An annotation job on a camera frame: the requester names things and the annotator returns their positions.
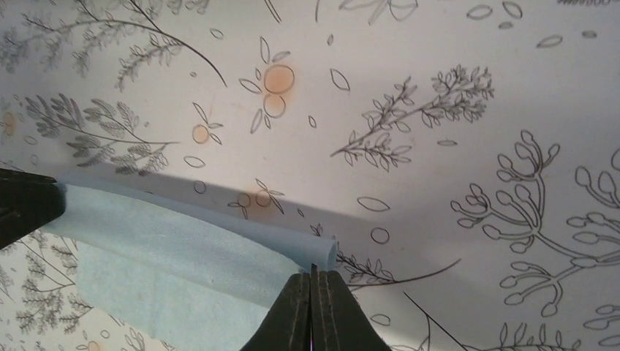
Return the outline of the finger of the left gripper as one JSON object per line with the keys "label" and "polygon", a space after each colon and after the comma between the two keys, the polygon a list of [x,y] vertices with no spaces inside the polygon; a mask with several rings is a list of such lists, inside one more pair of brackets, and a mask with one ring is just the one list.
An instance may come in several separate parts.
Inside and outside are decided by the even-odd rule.
{"label": "finger of the left gripper", "polygon": [[1,170],[1,248],[59,218],[66,210],[56,179]]}

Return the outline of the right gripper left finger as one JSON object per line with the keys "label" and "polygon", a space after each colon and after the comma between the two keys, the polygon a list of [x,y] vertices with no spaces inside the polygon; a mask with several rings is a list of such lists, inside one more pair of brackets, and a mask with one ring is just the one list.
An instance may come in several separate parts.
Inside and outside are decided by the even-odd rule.
{"label": "right gripper left finger", "polygon": [[310,275],[291,275],[241,351],[310,350]]}

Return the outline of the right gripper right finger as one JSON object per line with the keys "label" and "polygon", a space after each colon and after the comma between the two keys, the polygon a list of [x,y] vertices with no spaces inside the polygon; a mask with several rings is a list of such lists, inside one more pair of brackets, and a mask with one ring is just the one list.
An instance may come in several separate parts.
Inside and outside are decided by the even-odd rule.
{"label": "right gripper right finger", "polygon": [[337,271],[310,273],[311,348],[324,351],[388,351]]}

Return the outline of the floral table mat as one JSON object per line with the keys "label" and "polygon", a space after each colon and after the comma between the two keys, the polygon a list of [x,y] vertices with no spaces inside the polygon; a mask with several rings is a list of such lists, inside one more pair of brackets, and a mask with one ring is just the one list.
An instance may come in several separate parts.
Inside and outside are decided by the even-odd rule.
{"label": "floral table mat", "polygon": [[392,350],[619,348],[617,1],[3,1],[1,165],[334,240]]}

